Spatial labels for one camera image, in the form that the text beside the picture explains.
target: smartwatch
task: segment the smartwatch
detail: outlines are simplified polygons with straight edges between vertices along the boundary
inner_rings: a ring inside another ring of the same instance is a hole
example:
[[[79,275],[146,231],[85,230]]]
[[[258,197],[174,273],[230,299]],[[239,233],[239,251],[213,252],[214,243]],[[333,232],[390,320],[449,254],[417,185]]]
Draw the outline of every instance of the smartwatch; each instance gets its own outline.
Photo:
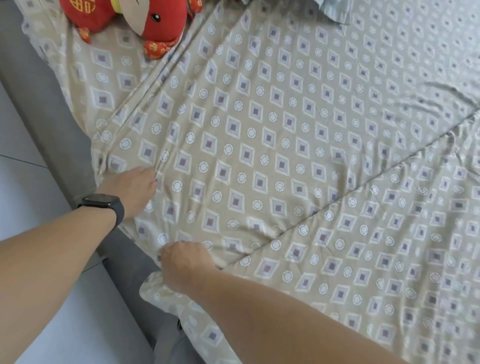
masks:
[[[117,196],[112,196],[109,194],[91,194],[87,197],[82,198],[81,203],[78,207],[87,206],[87,207],[98,207],[98,208],[111,208],[117,214],[117,221],[115,222],[114,228],[120,225],[125,216],[125,209],[123,204]]]

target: bed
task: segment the bed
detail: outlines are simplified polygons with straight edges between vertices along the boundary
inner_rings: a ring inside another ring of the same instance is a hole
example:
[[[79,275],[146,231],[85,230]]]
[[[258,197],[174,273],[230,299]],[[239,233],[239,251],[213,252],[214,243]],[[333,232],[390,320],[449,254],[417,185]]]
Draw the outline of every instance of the bed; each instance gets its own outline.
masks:
[[[313,1],[212,1],[160,61],[121,18],[89,46],[55,0],[20,6],[96,183],[155,167],[121,228],[159,267],[202,241],[411,363],[480,359],[476,2],[355,1],[343,25]],[[239,363],[160,270],[140,294],[207,363]]]

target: patterned bed sheet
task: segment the patterned bed sheet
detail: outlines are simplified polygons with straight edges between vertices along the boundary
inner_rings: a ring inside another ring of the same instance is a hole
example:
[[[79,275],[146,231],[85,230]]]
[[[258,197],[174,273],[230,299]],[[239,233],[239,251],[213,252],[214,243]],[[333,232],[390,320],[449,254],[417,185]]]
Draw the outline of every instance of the patterned bed sheet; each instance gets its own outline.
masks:
[[[202,241],[412,363],[480,360],[475,1],[358,0],[348,26],[314,1],[210,2],[155,62],[121,18],[87,45],[56,0],[18,1],[97,183],[156,168],[122,226],[155,261]],[[207,363],[239,362],[160,272],[141,295]]]

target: stuffed toy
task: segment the stuffed toy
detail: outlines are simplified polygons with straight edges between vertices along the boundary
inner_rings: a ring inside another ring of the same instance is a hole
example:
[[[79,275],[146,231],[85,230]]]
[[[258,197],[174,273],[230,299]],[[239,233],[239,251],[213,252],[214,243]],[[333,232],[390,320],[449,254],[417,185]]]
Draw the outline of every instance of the stuffed toy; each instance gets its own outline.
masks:
[[[91,33],[102,30],[123,14],[132,30],[145,39],[144,50],[158,60],[180,39],[188,17],[199,13],[203,0],[60,0],[80,37],[90,43]]]

